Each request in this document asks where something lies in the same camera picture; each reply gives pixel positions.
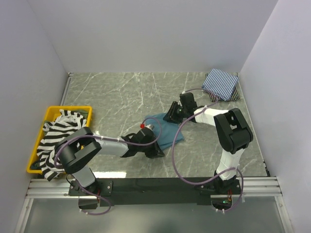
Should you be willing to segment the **teal ribbed tank top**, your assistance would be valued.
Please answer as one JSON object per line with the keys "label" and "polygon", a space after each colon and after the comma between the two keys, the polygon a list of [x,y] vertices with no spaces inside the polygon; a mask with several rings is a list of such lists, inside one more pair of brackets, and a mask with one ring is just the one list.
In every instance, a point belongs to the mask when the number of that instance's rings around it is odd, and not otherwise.
{"label": "teal ribbed tank top", "polygon": [[157,119],[160,122],[160,125],[162,127],[162,133],[160,135],[160,138],[157,140],[157,143],[161,150],[165,150],[167,148],[170,148],[173,145],[173,139],[177,133],[178,125],[174,123],[166,122],[163,118],[166,115],[166,113],[156,114],[156,115],[147,115],[145,118],[144,124],[149,125],[152,124],[154,126],[153,132],[155,134],[155,137],[158,137],[160,134],[160,127],[157,121],[154,119],[148,119],[149,117],[153,117]]}

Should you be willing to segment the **black white striped garment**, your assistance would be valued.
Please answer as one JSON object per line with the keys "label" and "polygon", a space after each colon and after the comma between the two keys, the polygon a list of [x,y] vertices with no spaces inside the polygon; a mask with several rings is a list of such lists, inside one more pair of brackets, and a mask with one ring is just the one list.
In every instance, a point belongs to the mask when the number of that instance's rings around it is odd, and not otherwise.
{"label": "black white striped garment", "polygon": [[54,121],[45,121],[42,127],[44,136],[36,149],[37,167],[48,181],[64,173],[54,166],[55,146],[57,143],[86,126],[87,119],[79,118],[71,110],[60,109],[60,116]]}

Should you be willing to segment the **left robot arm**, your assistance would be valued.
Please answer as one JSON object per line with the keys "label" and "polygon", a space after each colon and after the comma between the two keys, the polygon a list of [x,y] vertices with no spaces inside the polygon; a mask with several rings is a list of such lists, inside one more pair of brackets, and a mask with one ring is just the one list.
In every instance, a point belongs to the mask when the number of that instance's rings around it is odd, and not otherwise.
{"label": "left robot arm", "polygon": [[100,188],[88,163],[97,154],[128,158],[141,152],[149,159],[165,156],[153,128],[152,124],[142,125],[137,133],[112,138],[94,134],[89,127],[83,127],[55,146],[55,166],[72,175],[84,194],[92,195]]}

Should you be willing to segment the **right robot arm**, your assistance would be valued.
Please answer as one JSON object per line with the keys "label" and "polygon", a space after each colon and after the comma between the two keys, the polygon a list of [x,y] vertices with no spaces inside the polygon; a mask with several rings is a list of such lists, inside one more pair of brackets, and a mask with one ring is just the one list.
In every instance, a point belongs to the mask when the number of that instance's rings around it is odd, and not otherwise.
{"label": "right robot arm", "polygon": [[163,120],[183,125],[184,121],[203,123],[216,128],[219,143],[223,148],[220,163],[214,172],[212,189],[223,194],[234,187],[236,169],[240,158],[253,141],[253,133],[238,108],[217,110],[208,106],[198,106],[191,92],[179,95],[180,101],[174,101]]}

